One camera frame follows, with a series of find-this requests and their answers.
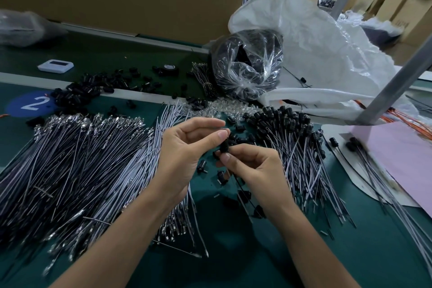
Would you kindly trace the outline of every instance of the blue circle sticker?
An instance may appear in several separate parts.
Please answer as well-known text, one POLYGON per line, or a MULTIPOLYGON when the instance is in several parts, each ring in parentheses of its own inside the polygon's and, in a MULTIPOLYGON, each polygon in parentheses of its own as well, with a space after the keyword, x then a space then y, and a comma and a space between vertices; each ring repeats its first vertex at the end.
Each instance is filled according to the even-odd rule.
POLYGON ((14 98, 6 106, 6 113, 14 117, 37 117, 50 114, 56 108, 50 90, 32 91, 14 98))

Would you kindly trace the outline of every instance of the green workbench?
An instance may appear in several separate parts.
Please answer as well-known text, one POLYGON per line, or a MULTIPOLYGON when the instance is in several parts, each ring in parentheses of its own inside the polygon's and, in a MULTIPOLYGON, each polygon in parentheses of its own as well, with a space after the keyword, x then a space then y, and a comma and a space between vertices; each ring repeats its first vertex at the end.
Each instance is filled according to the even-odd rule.
MULTIPOLYGON (((135 44, 89 36, 69 34, 67 38, 49 45, 30 49, 0 47, 0 72, 39 76, 63 81, 74 81, 84 72, 98 73, 113 68, 138 67, 151 71, 152 65, 172 63, 188 71, 190 62, 204 55, 172 51, 160 47, 135 44), (74 62, 76 68, 61 76, 42 73, 36 65, 48 59, 74 62)), ((178 79, 171 78, 173 87, 178 79)), ((187 82, 190 91, 198 94, 200 87, 187 82)), ((17 96, 43 89, 26 85, 0 83, 0 113, 17 96)), ((128 116, 142 116, 151 124, 160 104, 137 101, 135 110, 127 109, 125 100, 101 96, 88 106, 91 112, 106 113, 111 105, 128 116)), ((32 137, 25 125, 27 118, 0 119, 0 167, 32 137)), ((326 150, 325 165, 339 196, 346 202, 357 228, 341 224, 331 208, 327 209, 335 240, 324 240, 362 287, 430 287, 432 282, 420 254, 408 233, 395 216, 383 213, 380 204, 355 187, 338 160, 326 150)), ((284 242, 268 220, 249 221, 245 211, 229 210, 222 205, 222 197, 235 198, 234 182, 221 188, 216 181, 216 168, 211 153, 203 156, 208 161, 208 174, 195 174, 191 182, 197 204, 197 220, 209 252, 209 258, 194 258, 163 246, 152 246, 145 253, 128 287, 301 287, 299 276, 284 242)), ((421 209, 408 211, 426 232, 432 234, 432 221, 421 209)), ((327 228, 322 211, 307 214, 314 227, 327 228)), ((187 249, 187 241, 176 241, 177 247, 187 249)), ((14 276, 2 281, 2 287, 46 287, 67 267, 67 256, 60 258, 51 274, 42 278, 48 265, 46 250, 26 265, 17 266, 14 276)), ((16 250, 0 253, 0 276, 13 262, 16 250)))

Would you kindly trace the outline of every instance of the fingernail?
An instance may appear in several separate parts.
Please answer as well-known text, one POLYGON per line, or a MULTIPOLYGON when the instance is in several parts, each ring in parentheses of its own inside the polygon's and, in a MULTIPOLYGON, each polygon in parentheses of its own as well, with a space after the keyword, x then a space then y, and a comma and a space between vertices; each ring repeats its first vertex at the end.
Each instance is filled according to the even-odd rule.
POLYGON ((229 159, 230 159, 230 155, 228 153, 223 153, 220 154, 219 156, 219 160, 224 164, 227 163, 229 159))
POLYGON ((228 132, 226 130, 219 130, 217 135, 219 138, 221 138, 221 140, 225 140, 228 137, 228 132))

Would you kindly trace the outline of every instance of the pink paper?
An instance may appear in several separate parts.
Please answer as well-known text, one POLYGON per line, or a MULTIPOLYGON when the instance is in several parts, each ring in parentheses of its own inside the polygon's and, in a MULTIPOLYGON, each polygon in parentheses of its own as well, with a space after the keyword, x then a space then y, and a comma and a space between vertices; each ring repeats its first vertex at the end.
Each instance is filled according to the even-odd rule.
POLYGON ((353 126, 351 133, 432 217, 432 144, 402 122, 353 126))

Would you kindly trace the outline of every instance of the white digital timer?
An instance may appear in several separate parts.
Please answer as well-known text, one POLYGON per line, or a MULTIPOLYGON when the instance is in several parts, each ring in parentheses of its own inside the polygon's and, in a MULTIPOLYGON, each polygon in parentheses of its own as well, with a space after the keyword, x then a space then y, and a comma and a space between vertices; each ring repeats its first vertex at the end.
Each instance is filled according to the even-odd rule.
POLYGON ((43 64, 38 66, 40 71, 51 72, 51 73, 65 73, 73 67, 71 61, 59 61, 58 59, 50 59, 43 64))

